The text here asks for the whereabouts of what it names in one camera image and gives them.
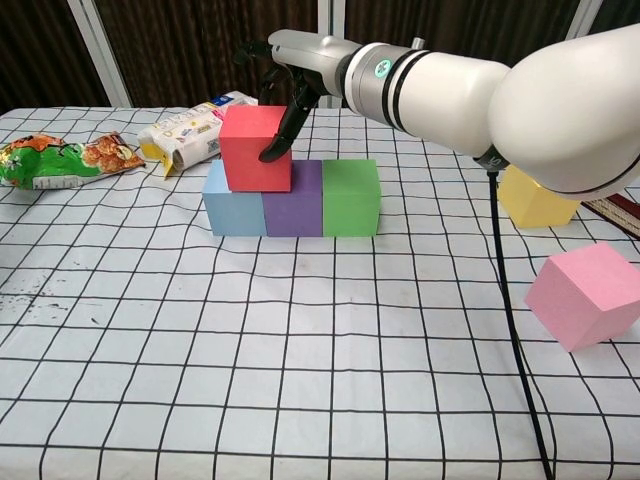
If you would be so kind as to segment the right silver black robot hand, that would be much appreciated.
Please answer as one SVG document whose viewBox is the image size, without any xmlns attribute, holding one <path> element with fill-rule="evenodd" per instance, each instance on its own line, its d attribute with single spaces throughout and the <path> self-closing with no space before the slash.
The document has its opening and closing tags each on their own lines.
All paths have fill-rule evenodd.
<svg viewBox="0 0 640 480">
<path fill-rule="evenodd" d="M 274 162 L 290 149 L 321 97 L 344 95 L 344 71 L 359 48 L 358 43 L 335 36 L 290 29 L 278 30 L 265 41 L 247 42 L 238 48 L 233 58 L 238 65 L 252 58 L 272 61 L 262 77 L 259 104 L 268 105 L 276 85 L 284 79 L 290 77 L 294 81 L 293 96 L 278 130 L 259 154 L 261 162 Z"/>
</svg>

